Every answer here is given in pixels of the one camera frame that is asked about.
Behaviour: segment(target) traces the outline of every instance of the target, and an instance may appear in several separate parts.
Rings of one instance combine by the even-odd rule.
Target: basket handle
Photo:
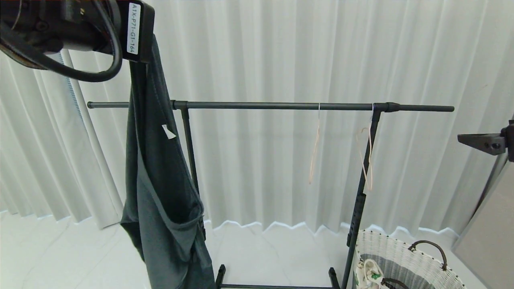
[[[401,287],[405,288],[405,289],[409,289],[407,287],[407,285],[405,285],[403,282],[399,281],[399,280],[396,280],[396,279],[393,279],[393,278],[383,278],[382,279],[382,285],[386,285],[386,283],[395,283],[395,284],[398,284],[400,285]]]
[[[445,252],[443,251],[443,249],[437,245],[436,243],[434,242],[430,242],[430,241],[427,241],[427,240],[420,240],[420,241],[417,241],[417,242],[414,242],[412,243],[412,245],[409,247],[409,250],[410,251],[415,251],[416,250],[416,246],[421,244],[421,243],[427,243],[427,244],[430,244],[434,247],[436,247],[439,252],[441,252],[441,255],[443,256],[443,271],[446,271],[446,269],[448,268],[448,261],[446,261],[446,255],[445,255]]]

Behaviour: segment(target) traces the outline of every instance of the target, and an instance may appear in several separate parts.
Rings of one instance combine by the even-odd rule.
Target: wicker basket
[[[416,250],[420,243],[434,245],[443,256],[443,263]],[[430,241],[418,241],[412,245],[381,233],[359,231],[355,248],[354,264],[373,259],[382,269],[385,286],[395,289],[465,289],[462,280],[448,267],[441,247]]]

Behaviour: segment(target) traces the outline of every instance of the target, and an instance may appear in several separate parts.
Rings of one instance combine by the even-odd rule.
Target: floor
[[[52,217],[21,218],[6,212],[0,218],[2,289],[150,288],[144,264],[119,225],[98,230],[92,219],[75,224],[70,219],[56,222]],[[341,281],[345,227],[338,234],[325,228],[312,233],[304,225],[275,224],[263,232],[259,224],[241,227],[226,222],[213,230],[207,222],[206,230],[215,273],[220,264],[227,267],[224,283],[330,286],[330,267]],[[401,228],[393,236],[414,240]],[[447,249],[455,241],[453,232],[420,231],[416,236],[426,238],[446,248],[450,267],[469,289],[485,289]]]

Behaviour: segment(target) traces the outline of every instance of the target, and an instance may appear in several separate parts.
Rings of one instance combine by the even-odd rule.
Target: black metal clothes rack
[[[362,168],[357,189],[357,197],[355,199],[354,211],[350,231],[348,233],[346,245],[348,248],[348,257],[346,259],[346,267],[343,275],[341,286],[337,280],[334,268],[328,270],[331,287],[308,287],[308,286],[272,286],[272,285],[249,285],[249,284],[223,284],[225,276],[225,265],[219,267],[216,277],[217,288],[253,288],[253,289],[346,289],[350,273],[352,271],[352,261],[357,244],[357,235],[360,228],[362,213],[364,211],[364,203],[366,194],[364,194],[364,185],[366,182],[365,174],[369,167],[370,143],[371,146],[375,142],[378,121],[382,113],[391,113],[398,111],[417,111],[417,112],[453,112],[453,106],[440,105],[405,105],[394,102],[381,103],[291,103],[291,102],[196,102],[196,101],[180,101],[172,100],[172,108],[180,110],[184,124],[186,135],[186,145],[188,149],[189,164],[191,176],[194,184],[198,189],[198,175],[196,174],[196,163],[193,152],[193,139],[191,136],[191,124],[189,122],[190,109],[215,109],[215,110],[324,110],[324,111],[373,111],[371,120],[371,141],[368,141],[366,153],[364,155],[364,166]],[[90,109],[99,108],[128,108],[128,102],[88,102],[87,107]]]

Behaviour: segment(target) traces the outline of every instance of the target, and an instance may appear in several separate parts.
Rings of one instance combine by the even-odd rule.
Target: curtain fold
[[[373,191],[367,192],[362,226],[375,224],[389,232],[402,226],[412,233],[419,227],[449,227],[460,233],[466,226],[494,157],[458,143],[456,135],[499,132],[514,112],[514,2],[148,3],[156,11],[154,33],[161,44],[172,99],[455,106],[453,113],[382,115],[372,157]],[[108,68],[112,59],[93,52],[63,51],[62,55],[67,65],[91,71]],[[3,77],[3,87],[10,88],[2,90],[2,106],[14,103],[7,103],[10,95],[48,96],[39,100],[47,105],[53,99],[50,95],[60,89],[50,88],[47,83],[55,80],[37,71],[30,72],[35,76],[29,78],[32,87],[24,88],[27,94],[18,92],[21,89],[12,82],[24,69],[11,68],[14,65],[8,65],[8,70],[2,67],[3,73],[14,75]],[[108,82],[71,84],[84,117],[80,138],[64,137],[70,134],[64,126],[67,122],[54,124],[64,115],[47,117],[46,123],[54,131],[59,128],[55,134],[62,141],[55,136],[53,146],[66,149],[60,159],[63,164],[72,168],[86,161],[96,164],[90,178],[84,179],[82,170],[66,173],[74,176],[70,186],[82,195],[79,203],[86,203],[78,207],[95,211],[97,222],[107,225],[119,216],[125,200],[127,110],[88,110],[85,103],[128,101],[128,65],[124,62],[121,73]],[[6,133],[17,136],[6,148],[35,139],[18,132],[18,127],[29,123],[22,125],[17,115],[3,110],[9,116]],[[180,112],[175,113],[185,151]],[[322,225],[337,231],[341,223],[351,221],[361,170],[358,151],[364,151],[366,140],[366,133],[360,132],[368,126],[371,112],[320,113],[312,184],[308,175],[318,112],[191,110],[190,117],[199,191],[206,218],[214,227],[225,220],[242,225],[261,222],[264,227],[273,222],[306,222],[313,231]],[[73,140],[83,137],[89,142],[81,158],[70,148],[77,147]],[[38,168],[48,161],[28,161],[35,153],[26,146],[18,156],[6,154],[2,143],[2,160],[11,168],[11,174],[2,174],[2,191],[23,192],[2,196],[5,206],[24,214],[73,211],[65,197],[67,189],[56,185],[59,171],[40,173]],[[26,168],[32,168],[32,173],[28,170],[26,181],[17,184],[16,172]],[[91,193],[89,183],[101,184]],[[41,191],[41,207],[27,205],[39,203],[28,198],[33,188]],[[60,201],[50,202],[47,190],[59,192]],[[52,210],[57,203],[58,208],[67,209]]]

